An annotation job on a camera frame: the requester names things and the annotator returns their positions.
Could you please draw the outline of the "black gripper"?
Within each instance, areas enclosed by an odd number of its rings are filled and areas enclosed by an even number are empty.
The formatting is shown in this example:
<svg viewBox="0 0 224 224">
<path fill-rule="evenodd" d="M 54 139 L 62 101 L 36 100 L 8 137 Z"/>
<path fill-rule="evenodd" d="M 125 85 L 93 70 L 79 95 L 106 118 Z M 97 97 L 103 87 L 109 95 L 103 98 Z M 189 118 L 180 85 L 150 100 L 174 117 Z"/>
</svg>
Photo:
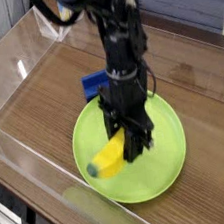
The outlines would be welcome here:
<svg viewBox="0 0 224 224">
<path fill-rule="evenodd" d="M 99 108 L 103 111 L 107 137 L 124 127 L 123 158 L 133 163 L 152 145 L 154 124 L 145 110 L 147 71 L 143 66 L 126 74 L 107 72 L 108 86 L 99 88 Z"/>
</svg>

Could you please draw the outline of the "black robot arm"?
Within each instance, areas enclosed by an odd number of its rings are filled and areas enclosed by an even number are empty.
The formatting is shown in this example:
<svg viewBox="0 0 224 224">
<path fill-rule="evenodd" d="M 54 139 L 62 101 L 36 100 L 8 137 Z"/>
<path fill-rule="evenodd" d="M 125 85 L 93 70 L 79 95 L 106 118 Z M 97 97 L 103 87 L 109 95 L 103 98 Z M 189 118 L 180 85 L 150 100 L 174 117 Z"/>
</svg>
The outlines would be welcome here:
<svg viewBox="0 0 224 224">
<path fill-rule="evenodd" d="M 145 110 L 147 36 L 138 0 L 57 0 L 72 11 L 84 10 L 99 30 L 106 53 L 109 84 L 99 88 L 107 136 L 124 129 L 123 158 L 133 162 L 152 144 L 154 124 Z"/>
</svg>

